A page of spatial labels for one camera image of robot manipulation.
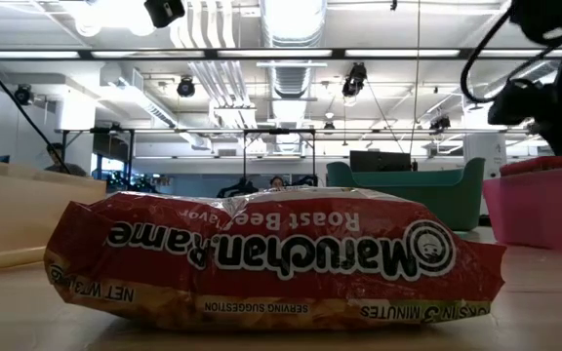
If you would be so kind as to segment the orange plastic tray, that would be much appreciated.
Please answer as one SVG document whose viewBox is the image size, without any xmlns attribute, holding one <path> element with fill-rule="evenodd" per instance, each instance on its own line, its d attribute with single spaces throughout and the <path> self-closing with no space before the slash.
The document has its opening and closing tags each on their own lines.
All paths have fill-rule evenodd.
<svg viewBox="0 0 562 351">
<path fill-rule="evenodd" d="M 104 196 L 100 180 L 0 163 L 0 268 L 40 261 L 69 202 Z"/>
</svg>

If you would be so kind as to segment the white rectangular ceiling duct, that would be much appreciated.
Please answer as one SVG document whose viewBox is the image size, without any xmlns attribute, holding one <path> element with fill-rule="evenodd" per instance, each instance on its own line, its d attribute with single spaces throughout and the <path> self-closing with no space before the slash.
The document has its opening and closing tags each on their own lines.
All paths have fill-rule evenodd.
<svg viewBox="0 0 562 351">
<path fill-rule="evenodd" d="M 179 123 L 173 112 L 144 90 L 144 78 L 135 69 L 125 69 L 117 62 L 108 62 L 100 69 L 100 84 L 110 87 L 127 102 L 142 109 L 163 126 L 174 129 Z"/>
</svg>

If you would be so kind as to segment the silver round ventilation duct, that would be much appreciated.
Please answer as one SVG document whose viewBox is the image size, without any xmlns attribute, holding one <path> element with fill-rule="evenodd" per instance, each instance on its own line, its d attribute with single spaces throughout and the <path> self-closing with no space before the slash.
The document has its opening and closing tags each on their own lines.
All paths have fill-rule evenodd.
<svg viewBox="0 0 562 351">
<path fill-rule="evenodd" d="M 260 0 L 264 44 L 274 49 L 321 46 L 327 0 Z M 279 61 L 268 69 L 272 115 L 283 129 L 297 129 L 305 113 L 313 76 L 307 60 Z"/>
</svg>

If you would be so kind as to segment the green plastic bin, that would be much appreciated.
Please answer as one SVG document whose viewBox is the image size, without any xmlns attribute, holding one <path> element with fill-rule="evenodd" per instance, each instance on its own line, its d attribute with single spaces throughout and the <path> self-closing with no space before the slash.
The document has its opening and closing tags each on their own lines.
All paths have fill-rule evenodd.
<svg viewBox="0 0 562 351">
<path fill-rule="evenodd" d="M 327 165 L 333 187 L 365 188 L 425 205 L 454 231 L 478 226 L 485 160 L 474 158 L 461 169 L 427 172 L 359 172 L 343 162 Z"/>
</svg>

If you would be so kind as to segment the black aluminium rig frame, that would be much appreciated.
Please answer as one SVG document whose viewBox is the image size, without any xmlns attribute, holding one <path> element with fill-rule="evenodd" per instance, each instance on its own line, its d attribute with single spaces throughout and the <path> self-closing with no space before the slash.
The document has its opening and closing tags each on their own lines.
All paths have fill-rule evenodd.
<svg viewBox="0 0 562 351">
<path fill-rule="evenodd" d="M 110 87 L 99 101 L 121 116 L 121 127 L 136 131 L 133 165 L 163 173 L 176 162 L 242 159 L 243 129 L 281 128 L 272 115 L 268 69 L 276 62 L 307 60 L 313 76 L 306 113 L 298 129 L 316 130 L 316 161 L 345 159 L 351 150 L 406 152 L 421 159 L 430 148 L 459 157 L 466 135 L 485 134 L 483 105 L 468 101 L 454 81 L 424 80 L 438 67 L 456 68 L 463 49 L 175 49 L 141 51 L 3 51 L 0 63 L 55 64 L 117 62 L 135 68 L 144 90 L 163 103 L 179 125 L 167 128 Z M 367 69 L 364 88 L 344 97 L 342 86 L 355 62 Z M 195 94 L 180 97 L 184 75 Z M 451 127 L 432 131 L 430 122 L 448 115 Z M 331 121 L 335 129 L 324 130 Z M 249 134 L 247 160 L 311 160 L 311 135 Z"/>
</svg>

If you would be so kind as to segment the black monitor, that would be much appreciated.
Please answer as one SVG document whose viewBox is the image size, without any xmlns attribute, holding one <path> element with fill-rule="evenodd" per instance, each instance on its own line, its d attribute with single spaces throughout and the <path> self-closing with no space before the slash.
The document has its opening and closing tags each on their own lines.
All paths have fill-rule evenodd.
<svg viewBox="0 0 562 351">
<path fill-rule="evenodd" d="M 349 163 L 354 173 L 407 172 L 412 169 L 408 153 L 351 150 Z"/>
</svg>

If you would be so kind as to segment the white pillar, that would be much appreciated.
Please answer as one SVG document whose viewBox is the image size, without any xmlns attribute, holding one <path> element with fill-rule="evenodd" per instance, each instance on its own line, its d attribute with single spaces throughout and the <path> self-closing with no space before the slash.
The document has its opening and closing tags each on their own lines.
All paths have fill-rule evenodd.
<svg viewBox="0 0 562 351">
<path fill-rule="evenodd" d="M 474 158 L 485 160 L 485 179 L 501 176 L 500 169 L 507 161 L 505 135 L 499 133 L 466 135 L 462 145 L 465 162 Z"/>
</svg>

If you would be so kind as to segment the black background workstation frame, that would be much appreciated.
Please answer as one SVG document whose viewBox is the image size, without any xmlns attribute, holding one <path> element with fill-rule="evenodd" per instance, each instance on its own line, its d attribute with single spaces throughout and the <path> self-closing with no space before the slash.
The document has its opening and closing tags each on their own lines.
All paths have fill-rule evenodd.
<svg viewBox="0 0 562 351">
<path fill-rule="evenodd" d="M 121 175 L 124 177 L 123 187 L 131 186 L 133 161 L 135 153 L 136 131 L 125 129 L 117 125 L 111 127 L 93 127 L 87 130 L 57 130 L 61 134 L 62 160 L 65 160 L 67 147 L 77 138 L 84 134 L 93 136 L 93 144 L 99 141 L 99 150 L 93 150 L 96 159 L 93 162 L 95 168 L 89 174 L 96 180 L 104 180 L 102 163 L 104 159 L 111 159 L 123 163 Z"/>
<path fill-rule="evenodd" d="M 242 139 L 243 139 L 243 152 L 242 152 L 242 177 L 247 176 L 247 137 L 249 134 L 257 134 L 258 137 L 262 134 L 272 135 L 272 136 L 283 136 L 283 135 L 298 135 L 302 140 L 303 134 L 311 135 L 311 141 L 306 141 L 308 147 L 311 148 L 311 161 L 312 161 L 312 176 L 313 185 L 318 186 L 319 176 L 316 173 L 316 130 L 315 129 L 288 129 L 288 128 L 273 128 L 273 129 L 243 129 Z"/>
</svg>

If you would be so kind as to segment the pink plastic tray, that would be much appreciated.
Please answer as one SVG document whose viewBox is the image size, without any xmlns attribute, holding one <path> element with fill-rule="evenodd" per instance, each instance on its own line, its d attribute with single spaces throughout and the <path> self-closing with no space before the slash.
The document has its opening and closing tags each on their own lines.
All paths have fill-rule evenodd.
<svg viewBox="0 0 562 351">
<path fill-rule="evenodd" d="M 498 242 L 562 251 L 562 169 L 489 179 L 483 195 Z"/>
</svg>

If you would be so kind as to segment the red box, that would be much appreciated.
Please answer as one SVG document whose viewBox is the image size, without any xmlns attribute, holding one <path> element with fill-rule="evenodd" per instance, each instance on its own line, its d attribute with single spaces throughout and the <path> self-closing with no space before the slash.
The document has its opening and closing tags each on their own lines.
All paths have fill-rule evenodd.
<svg viewBox="0 0 562 351">
<path fill-rule="evenodd" d="M 562 156 L 541 156 L 506 164 L 500 168 L 500 173 L 501 176 L 516 176 L 555 169 L 562 169 Z"/>
</svg>

